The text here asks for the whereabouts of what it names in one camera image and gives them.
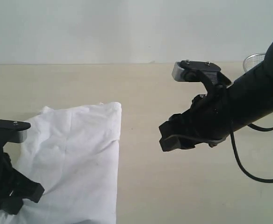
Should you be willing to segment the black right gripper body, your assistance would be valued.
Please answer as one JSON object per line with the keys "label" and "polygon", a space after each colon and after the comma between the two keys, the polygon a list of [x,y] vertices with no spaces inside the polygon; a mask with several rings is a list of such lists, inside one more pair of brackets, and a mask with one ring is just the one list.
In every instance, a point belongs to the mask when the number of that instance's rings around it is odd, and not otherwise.
{"label": "black right gripper body", "polygon": [[182,148],[195,148],[201,143],[214,147],[230,134],[229,99],[225,93],[197,95],[183,119],[186,127],[180,138]]}

